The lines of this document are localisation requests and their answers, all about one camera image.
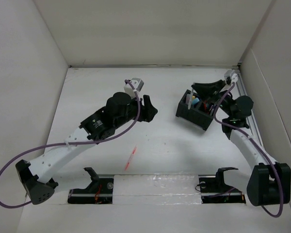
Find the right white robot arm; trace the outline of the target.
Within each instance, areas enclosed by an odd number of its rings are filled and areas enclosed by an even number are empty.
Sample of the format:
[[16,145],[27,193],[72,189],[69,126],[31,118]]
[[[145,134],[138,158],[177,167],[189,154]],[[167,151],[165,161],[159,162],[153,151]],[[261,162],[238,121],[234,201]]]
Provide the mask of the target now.
[[228,115],[219,121],[222,131],[251,169],[251,174],[246,175],[237,168],[228,168],[214,179],[214,185],[220,191],[230,187],[243,191],[254,206],[288,204],[291,198],[291,168],[271,157],[252,135],[245,132],[249,128],[247,118],[252,114],[254,102],[246,95],[233,99],[230,92],[235,84],[230,78],[214,83],[192,84],[192,89],[202,100],[213,102],[215,111],[222,109]]

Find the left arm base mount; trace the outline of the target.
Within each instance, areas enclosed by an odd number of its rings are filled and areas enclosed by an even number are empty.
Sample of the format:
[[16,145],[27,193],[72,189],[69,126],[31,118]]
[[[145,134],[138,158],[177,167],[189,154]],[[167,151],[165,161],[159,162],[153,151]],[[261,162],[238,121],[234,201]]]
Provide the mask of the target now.
[[100,177],[99,184],[93,190],[72,189],[69,191],[69,204],[112,204],[114,176]]

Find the red gel pen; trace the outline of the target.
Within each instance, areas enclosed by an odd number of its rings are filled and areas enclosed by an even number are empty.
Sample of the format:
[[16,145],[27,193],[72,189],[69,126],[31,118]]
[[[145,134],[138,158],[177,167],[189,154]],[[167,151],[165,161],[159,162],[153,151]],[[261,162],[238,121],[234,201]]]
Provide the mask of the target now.
[[207,112],[208,110],[208,104],[206,101],[203,102],[203,106],[204,106],[204,111]]

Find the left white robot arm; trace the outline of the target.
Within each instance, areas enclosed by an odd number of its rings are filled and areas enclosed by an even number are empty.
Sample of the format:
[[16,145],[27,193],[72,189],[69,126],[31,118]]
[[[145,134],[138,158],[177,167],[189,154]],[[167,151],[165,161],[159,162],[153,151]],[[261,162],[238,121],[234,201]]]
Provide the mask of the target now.
[[137,100],[127,93],[117,92],[104,107],[83,120],[65,142],[35,159],[16,163],[16,171],[32,204],[41,204],[61,191],[97,191],[100,178],[93,168],[85,167],[80,172],[63,171],[62,168],[101,141],[109,141],[127,122],[150,122],[157,113],[148,95]]

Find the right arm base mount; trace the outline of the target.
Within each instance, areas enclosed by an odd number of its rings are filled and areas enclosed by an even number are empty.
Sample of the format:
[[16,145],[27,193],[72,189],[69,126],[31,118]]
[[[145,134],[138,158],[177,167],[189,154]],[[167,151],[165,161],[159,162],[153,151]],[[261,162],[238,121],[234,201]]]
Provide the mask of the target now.
[[199,176],[198,181],[195,190],[200,193],[202,204],[246,204],[243,192],[225,184],[218,184],[215,176]]

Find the black two-compartment organizer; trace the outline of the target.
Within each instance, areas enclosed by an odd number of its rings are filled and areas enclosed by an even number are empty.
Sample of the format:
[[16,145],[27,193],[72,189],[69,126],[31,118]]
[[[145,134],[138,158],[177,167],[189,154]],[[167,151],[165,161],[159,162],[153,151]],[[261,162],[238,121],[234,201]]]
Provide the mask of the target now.
[[193,93],[193,96],[199,98],[200,102],[196,105],[191,105],[190,110],[188,110],[189,95],[190,90],[186,90],[178,103],[176,116],[183,118],[206,131],[213,121],[213,103],[208,103],[208,110],[205,112],[203,101],[196,93]]

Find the pink red pen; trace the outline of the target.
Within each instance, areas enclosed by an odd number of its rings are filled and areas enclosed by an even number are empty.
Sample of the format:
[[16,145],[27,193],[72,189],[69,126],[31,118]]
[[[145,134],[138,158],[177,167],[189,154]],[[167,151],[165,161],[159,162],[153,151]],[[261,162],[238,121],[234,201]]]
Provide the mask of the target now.
[[124,168],[125,171],[129,168],[130,163],[131,163],[131,161],[132,161],[132,159],[133,159],[133,157],[134,157],[136,151],[137,151],[137,146],[134,147],[133,151],[131,152],[131,154],[130,154],[130,156],[129,156],[129,159],[128,159],[128,161],[127,161],[127,163],[126,163],[126,165],[125,165],[125,168]]

